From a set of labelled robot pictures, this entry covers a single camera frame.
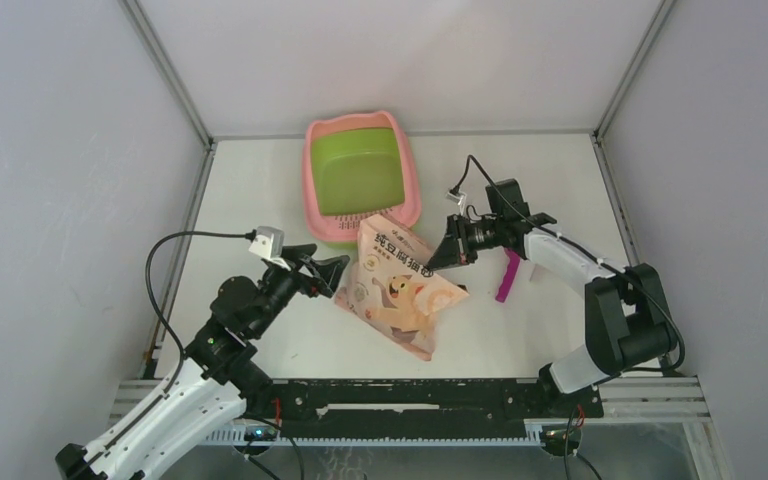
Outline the cat litter bag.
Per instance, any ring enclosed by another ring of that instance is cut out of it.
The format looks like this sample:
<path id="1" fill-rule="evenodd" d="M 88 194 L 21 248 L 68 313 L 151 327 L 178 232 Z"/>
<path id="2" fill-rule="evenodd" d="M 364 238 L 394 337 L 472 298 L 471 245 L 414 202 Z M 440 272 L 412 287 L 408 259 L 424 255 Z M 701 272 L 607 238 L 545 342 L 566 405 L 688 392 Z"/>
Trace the cat litter bag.
<path id="1" fill-rule="evenodd" d="M 419 359 L 431 360 L 439 314 L 468 298 L 468 291 L 430 270 L 431 248 L 389 215 L 360 222 L 357 248 L 335 303 Z"/>

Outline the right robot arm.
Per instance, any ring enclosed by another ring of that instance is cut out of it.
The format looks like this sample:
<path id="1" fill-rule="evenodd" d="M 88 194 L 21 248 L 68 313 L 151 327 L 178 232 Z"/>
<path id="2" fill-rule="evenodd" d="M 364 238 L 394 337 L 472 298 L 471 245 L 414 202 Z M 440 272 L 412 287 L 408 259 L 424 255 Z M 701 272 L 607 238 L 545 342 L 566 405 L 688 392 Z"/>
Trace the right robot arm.
<path id="1" fill-rule="evenodd" d="M 565 415 L 578 391 L 641 368 L 681 346 L 669 318 L 657 271 L 647 264 L 619 268 L 551 230 L 555 219 L 533 214 L 518 182 L 486 189 L 490 213 L 446 220 L 446 230 L 426 266 L 432 271 L 474 263 L 479 252 L 504 248 L 561 278 L 584 301 L 584 343 L 538 373 L 538 402 L 552 416 Z"/>

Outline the magenta plastic scoop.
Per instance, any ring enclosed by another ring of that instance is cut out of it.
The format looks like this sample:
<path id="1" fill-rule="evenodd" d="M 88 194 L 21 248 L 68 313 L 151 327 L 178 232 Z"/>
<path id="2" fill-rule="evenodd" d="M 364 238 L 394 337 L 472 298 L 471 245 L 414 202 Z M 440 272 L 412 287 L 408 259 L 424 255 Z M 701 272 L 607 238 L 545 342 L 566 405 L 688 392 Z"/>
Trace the magenta plastic scoop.
<path id="1" fill-rule="evenodd" d="M 507 258 L 507 264 L 495 295 L 495 300 L 499 303 L 506 302 L 511 288 L 515 282 L 521 263 L 521 258 L 513 250 L 505 249 L 505 255 Z"/>

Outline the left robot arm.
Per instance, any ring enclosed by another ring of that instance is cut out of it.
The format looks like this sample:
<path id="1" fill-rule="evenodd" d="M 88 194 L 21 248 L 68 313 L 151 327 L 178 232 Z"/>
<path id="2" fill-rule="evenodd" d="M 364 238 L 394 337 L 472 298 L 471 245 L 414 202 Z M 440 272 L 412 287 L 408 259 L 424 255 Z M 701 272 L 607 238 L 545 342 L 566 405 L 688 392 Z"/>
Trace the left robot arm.
<path id="1" fill-rule="evenodd" d="M 259 280 L 225 280 L 171 373 L 95 440 L 57 453 L 61 477 L 158 479 L 217 428 L 265 414 L 272 380 L 253 361 L 255 341 L 295 296 L 333 297 L 350 263 L 347 255 L 316 260 L 316 249 L 282 247 Z"/>

